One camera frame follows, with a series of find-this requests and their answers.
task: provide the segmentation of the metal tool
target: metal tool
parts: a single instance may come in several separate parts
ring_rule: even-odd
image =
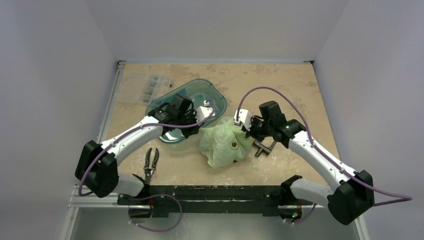
[[[147,182],[147,184],[150,184],[150,180],[152,178],[153,173],[156,171],[156,164],[158,164],[158,159],[159,159],[159,150],[156,148],[156,150],[154,151],[154,158],[153,158],[153,162],[151,163],[151,168],[149,168],[150,166],[150,153],[152,152],[152,148],[149,148],[147,150],[146,153],[146,157],[145,157],[145,162],[144,162],[144,173],[145,173],[145,181]]]
[[[265,152],[266,155],[270,154],[276,144],[277,144],[277,142],[273,141],[271,143],[271,146],[267,147],[267,146],[263,145],[260,141],[255,140],[253,142],[253,145],[257,146],[259,149],[257,150],[257,152],[255,153],[254,156],[258,158],[261,155],[262,152]]]

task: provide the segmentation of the light green bag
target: light green bag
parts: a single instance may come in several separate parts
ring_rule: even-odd
[[[207,164],[219,168],[241,161],[249,153],[252,137],[245,137],[240,126],[234,125],[231,117],[223,117],[214,127],[203,128],[199,148],[207,157]]]

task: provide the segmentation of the white wall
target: white wall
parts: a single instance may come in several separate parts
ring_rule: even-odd
[[[84,0],[0,0],[0,233],[57,239],[115,59]]]
[[[86,0],[120,60],[314,60],[348,0]]]
[[[341,158],[414,197],[367,212],[372,239],[424,235],[423,16],[422,0],[350,0],[314,64]]]

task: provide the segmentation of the tabletop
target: tabletop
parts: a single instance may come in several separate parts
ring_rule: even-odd
[[[275,88],[286,95],[305,116],[314,138],[338,157],[311,64],[127,63],[122,83],[131,72],[171,75],[172,89],[198,78],[209,80],[227,100],[227,109],[222,115],[226,117],[234,115],[241,98],[250,89],[258,86]],[[281,96],[266,89],[252,92],[242,108],[259,114],[258,106],[271,100],[279,104],[287,120],[298,119],[302,122]],[[145,116],[146,108],[147,105],[141,103],[118,102],[116,99],[112,101],[106,138],[113,138],[138,123]],[[192,135],[178,144],[166,144],[159,139],[150,141],[125,159],[118,171],[144,178],[146,152],[149,148],[158,148],[160,157],[157,171],[151,180],[152,185],[280,185],[293,175],[301,175],[310,181],[325,184],[322,177],[306,161],[280,143],[269,155],[263,153],[260,157],[255,157],[258,149],[253,146],[242,161],[214,169],[208,165],[207,157],[199,150],[201,137],[202,133]],[[263,143],[269,146],[271,142],[272,139],[269,138]]]

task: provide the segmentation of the plastic container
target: plastic container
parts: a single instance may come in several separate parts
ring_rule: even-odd
[[[170,75],[129,72],[122,80],[116,101],[149,105],[167,94],[172,84],[173,79]]]
[[[213,121],[218,119],[227,110],[227,100],[225,97],[215,88],[215,86],[208,80],[205,79],[194,79],[186,84],[172,90],[168,94],[153,101],[146,109],[145,114],[147,115],[152,109],[159,107],[163,103],[170,103],[176,94],[181,94],[189,97],[194,104],[194,108],[198,108],[203,105],[203,101],[213,99],[216,102],[215,116],[206,121],[203,127],[211,124]],[[175,129],[159,137],[159,139],[167,144],[177,144],[182,142],[185,137],[179,129]]]

